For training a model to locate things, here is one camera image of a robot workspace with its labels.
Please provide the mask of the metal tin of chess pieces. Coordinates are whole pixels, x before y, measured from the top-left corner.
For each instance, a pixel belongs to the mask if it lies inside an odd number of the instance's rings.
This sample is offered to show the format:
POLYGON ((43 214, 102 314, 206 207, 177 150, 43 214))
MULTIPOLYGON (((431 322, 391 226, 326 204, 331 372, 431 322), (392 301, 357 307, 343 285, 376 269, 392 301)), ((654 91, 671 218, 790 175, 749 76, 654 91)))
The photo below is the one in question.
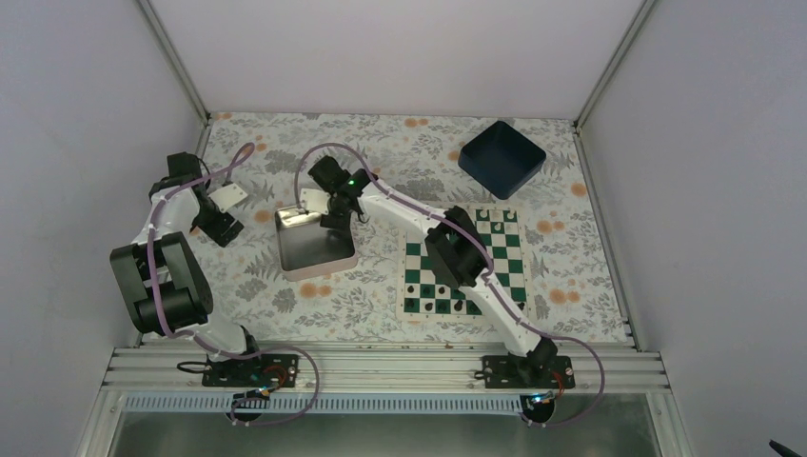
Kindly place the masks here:
POLYGON ((359 256, 350 230, 321 225, 322 214, 296 207, 275 211, 280 270, 300 282, 357 267, 359 256))

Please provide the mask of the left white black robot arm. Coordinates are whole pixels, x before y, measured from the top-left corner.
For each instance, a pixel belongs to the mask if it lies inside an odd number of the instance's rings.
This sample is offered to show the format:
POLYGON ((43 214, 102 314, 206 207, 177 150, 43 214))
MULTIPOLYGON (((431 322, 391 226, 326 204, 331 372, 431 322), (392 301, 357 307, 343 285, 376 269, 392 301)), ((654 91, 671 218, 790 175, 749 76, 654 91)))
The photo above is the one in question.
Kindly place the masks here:
POLYGON ((188 152, 171 154, 167 170, 148 193, 151 209, 143 228, 109 256, 129 318, 143 334, 194 341, 210 361, 228 360, 226 371, 237 383, 253 385, 264 375, 265 359, 248 330, 216 309, 187 239, 199 229, 219 247, 229 245, 244 225, 228 210, 246 195, 226 181, 223 190, 235 195, 216 201, 207 188, 214 173, 188 152))

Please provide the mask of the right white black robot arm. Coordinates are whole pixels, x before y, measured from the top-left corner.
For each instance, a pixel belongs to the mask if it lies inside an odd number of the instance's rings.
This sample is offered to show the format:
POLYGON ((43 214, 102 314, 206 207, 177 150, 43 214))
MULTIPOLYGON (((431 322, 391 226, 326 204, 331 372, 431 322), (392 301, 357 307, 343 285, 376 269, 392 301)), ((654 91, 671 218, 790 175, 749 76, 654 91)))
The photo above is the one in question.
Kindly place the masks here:
POLYGON ((308 174, 314 188, 295 188, 301 210, 321 213, 332 229, 347 228, 353 216, 370 216, 420 237, 436 281, 475 304, 499 333, 512 366, 511 380, 539 387, 550 378, 556 344, 532 327, 520 302, 502 284, 464 209, 430 206, 393 189, 368 168, 348 172, 331 156, 319 159, 308 174))

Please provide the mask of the green white chess board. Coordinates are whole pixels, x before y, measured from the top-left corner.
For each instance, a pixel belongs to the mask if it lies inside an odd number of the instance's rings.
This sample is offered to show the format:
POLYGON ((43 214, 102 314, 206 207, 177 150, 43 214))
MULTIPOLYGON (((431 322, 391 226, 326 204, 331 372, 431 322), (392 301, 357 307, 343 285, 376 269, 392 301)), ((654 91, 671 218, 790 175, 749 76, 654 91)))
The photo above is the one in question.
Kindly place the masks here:
MULTIPOLYGON (((488 204, 469 204, 464 208, 492 257, 496 277, 503 289, 519 309, 528 310, 531 280, 528 278, 529 266, 525 261, 525 243, 522 241, 518 211, 513 207, 488 204)), ((399 253, 396 315, 400 320, 474 325, 485 323, 483 314, 467 313, 466 303, 471 299, 436 281, 422 238, 403 230, 399 253), (458 301, 463 301, 462 313, 454 311, 458 301)))

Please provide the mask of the dark blue square bin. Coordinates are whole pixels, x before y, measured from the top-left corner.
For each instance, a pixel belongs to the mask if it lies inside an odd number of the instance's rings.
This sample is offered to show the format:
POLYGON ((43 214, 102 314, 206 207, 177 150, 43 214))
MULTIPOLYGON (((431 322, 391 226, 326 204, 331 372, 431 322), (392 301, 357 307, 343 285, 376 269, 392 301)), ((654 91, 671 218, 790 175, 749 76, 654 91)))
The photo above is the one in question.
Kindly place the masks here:
POLYGON ((542 168, 547 153, 525 135, 497 120, 461 147, 459 167, 507 200, 542 168))

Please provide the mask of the floral patterned table mat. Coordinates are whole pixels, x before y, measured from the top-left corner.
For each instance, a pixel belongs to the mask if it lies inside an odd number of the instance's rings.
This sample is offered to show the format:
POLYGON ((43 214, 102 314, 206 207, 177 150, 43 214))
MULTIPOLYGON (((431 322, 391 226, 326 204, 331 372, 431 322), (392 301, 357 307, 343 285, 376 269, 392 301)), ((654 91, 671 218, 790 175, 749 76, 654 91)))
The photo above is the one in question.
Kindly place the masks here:
MULTIPOLYGON (((221 112, 204 159, 227 165, 251 142, 253 155, 233 173, 247 194, 234 216, 244 229, 226 247, 194 231, 189 243, 211 285, 214 305, 255 337, 274 341, 487 343, 480 321, 401 317, 402 231, 376 217, 353 225, 355 268, 300 282, 281 271, 274 219, 294 202, 303 154, 337 143, 348 170, 367 163, 388 185, 444 208, 495 203, 464 173, 461 148, 491 125, 480 117, 221 112)), ((571 125, 515 119, 512 126, 546 152, 541 170, 504 201, 519 216, 526 313, 551 334, 595 344, 627 340, 618 299, 581 171, 571 125)))

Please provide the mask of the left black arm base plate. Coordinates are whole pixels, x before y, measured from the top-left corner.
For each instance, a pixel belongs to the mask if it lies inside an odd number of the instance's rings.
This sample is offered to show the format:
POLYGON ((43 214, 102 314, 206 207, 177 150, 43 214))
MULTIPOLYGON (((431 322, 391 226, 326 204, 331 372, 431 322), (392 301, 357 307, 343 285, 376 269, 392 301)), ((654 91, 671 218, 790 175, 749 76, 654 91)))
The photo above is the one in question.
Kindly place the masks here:
POLYGON ((204 387, 276 388, 294 387, 299 356, 265 354, 248 360, 209 362, 202 377, 204 387))

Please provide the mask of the aluminium front rail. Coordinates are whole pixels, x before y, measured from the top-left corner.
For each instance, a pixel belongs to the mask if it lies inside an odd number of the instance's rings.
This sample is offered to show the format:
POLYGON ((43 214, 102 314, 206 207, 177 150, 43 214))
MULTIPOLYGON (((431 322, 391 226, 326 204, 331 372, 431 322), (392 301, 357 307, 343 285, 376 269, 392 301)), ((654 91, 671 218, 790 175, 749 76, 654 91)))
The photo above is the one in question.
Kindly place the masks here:
MULTIPOLYGON (((300 362, 296 391, 310 392, 313 372, 321 376, 325 393, 478 393, 484 383, 474 377, 482 357, 499 354, 499 344, 350 344, 304 343, 310 360, 300 362)), ((593 353, 561 344, 570 358, 576 385, 573 392, 660 393, 670 382, 661 356, 628 346, 605 345, 593 353)), ((198 390, 199 375, 177 370, 180 362, 202 362, 205 354, 188 344, 147 344, 112 352, 102 381, 114 390, 198 390)))

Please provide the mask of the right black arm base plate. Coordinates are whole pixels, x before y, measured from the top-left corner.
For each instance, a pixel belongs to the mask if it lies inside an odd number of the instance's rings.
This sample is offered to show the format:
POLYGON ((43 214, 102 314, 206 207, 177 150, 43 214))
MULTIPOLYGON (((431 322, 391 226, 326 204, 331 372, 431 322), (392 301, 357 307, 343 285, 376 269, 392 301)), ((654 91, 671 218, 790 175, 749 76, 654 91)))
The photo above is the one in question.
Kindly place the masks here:
POLYGON ((567 356, 555 356, 544 364, 532 364, 512 355, 486 355, 473 374, 488 389, 574 388, 575 370, 567 356))

